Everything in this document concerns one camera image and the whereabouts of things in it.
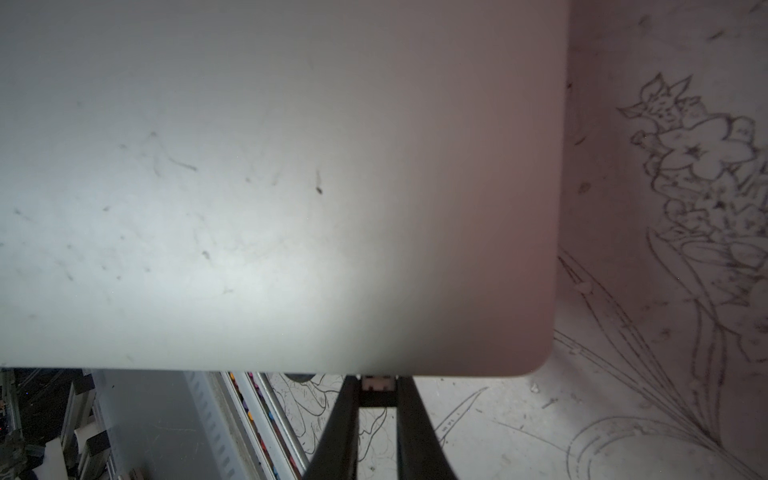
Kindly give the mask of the silver laptop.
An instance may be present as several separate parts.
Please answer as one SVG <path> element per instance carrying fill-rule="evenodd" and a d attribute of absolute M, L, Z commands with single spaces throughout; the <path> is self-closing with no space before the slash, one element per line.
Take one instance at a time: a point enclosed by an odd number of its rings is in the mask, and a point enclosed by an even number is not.
<path fill-rule="evenodd" d="M 5 367 L 520 376 L 566 1 L 5 1 Z"/>

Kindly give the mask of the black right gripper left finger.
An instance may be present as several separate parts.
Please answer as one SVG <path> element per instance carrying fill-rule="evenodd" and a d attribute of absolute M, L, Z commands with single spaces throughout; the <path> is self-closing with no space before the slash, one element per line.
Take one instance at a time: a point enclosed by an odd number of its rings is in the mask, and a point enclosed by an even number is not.
<path fill-rule="evenodd" d="M 304 480 L 357 478 L 360 393 L 359 378 L 347 376 L 302 476 Z"/>

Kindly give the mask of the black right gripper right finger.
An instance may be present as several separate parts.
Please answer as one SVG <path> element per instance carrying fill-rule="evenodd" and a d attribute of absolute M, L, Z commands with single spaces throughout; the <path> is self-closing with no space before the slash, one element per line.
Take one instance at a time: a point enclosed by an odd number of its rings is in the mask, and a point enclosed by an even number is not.
<path fill-rule="evenodd" d="M 397 378 L 397 470 L 400 480 L 456 480 L 412 377 Z"/>

